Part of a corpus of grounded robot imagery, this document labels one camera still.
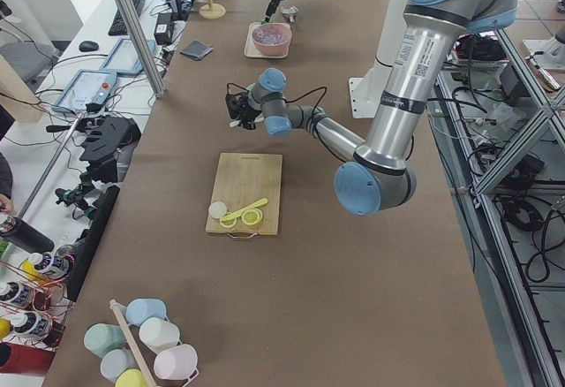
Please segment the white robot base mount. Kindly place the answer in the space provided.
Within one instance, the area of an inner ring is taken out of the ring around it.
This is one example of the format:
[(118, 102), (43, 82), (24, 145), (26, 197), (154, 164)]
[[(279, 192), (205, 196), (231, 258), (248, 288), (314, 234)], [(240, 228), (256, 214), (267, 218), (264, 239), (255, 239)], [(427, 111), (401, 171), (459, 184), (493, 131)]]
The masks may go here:
[(349, 78), (351, 114), (354, 118), (375, 116), (385, 81), (379, 78)]

